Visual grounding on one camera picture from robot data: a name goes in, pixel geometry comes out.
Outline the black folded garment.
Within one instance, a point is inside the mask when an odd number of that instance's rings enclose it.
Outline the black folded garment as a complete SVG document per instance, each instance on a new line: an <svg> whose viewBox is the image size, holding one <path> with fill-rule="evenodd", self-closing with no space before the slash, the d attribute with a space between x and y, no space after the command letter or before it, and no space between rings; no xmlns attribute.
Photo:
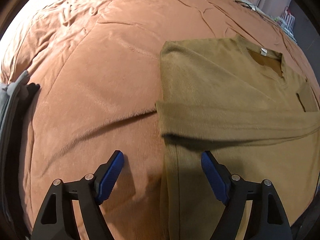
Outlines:
<svg viewBox="0 0 320 240"><path fill-rule="evenodd" d="M1 154L1 228L6 232L11 230L26 235L29 233L23 219L24 211L18 187L18 168L23 119L39 88L40 85L35 83L27 85L29 96L17 105L7 152Z"/></svg>

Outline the white bedside cabinet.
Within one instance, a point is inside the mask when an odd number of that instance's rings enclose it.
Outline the white bedside cabinet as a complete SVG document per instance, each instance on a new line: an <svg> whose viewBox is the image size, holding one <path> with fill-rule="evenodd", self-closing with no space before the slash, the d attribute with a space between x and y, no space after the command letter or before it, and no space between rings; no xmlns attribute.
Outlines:
<svg viewBox="0 0 320 240"><path fill-rule="evenodd" d="M297 40L293 34L293 27L295 24L295 17L291 14L289 7L286 7L280 16L277 16L275 22L281 27L285 34L291 38L291 40L297 43Z"/></svg>

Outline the orange-brown bed blanket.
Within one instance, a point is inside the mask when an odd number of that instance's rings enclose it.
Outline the orange-brown bed blanket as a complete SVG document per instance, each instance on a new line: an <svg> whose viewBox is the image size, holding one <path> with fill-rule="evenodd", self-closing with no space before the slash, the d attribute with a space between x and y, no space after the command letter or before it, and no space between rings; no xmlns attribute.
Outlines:
<svg viewBox="0 0 320 240"><path fill-rule="evenodd" d="M305 55L268 16L234 0L56 0L24 20L1 62L10 84L40 85L23 119L19 195L29 232L49 185L93 172L113 151L125 165L101 211L116 239L166 239L161 220L165 42L240 35L282 53L316 81Z"/></svg>

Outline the grey folded garment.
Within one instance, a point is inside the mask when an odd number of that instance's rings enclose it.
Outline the grey folded garment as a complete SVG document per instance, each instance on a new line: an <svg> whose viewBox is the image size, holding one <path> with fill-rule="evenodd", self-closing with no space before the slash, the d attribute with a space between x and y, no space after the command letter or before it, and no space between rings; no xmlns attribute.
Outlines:
<svg viewBox="0 0 320 240"><path fill-rule="evenodd" d="M7 152L17 105L29 96L29 80L29 73L25 70L15 82L8 85L1 83L1 154Z"/></svg>

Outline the tan brown t-shirt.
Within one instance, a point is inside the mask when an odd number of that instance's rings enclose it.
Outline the tan brown t-shirt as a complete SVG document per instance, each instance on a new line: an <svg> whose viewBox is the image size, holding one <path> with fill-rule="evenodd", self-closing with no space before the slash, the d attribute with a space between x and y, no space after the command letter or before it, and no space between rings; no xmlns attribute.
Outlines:
<svg viewBox="0 0 320 240"><path fill-rule="evenodd" d="M220 220L206 150L245 180L272 181L293 225L319 180L318 83L240 35L165 42L159 65L164 237L209 239Z"/></svg>

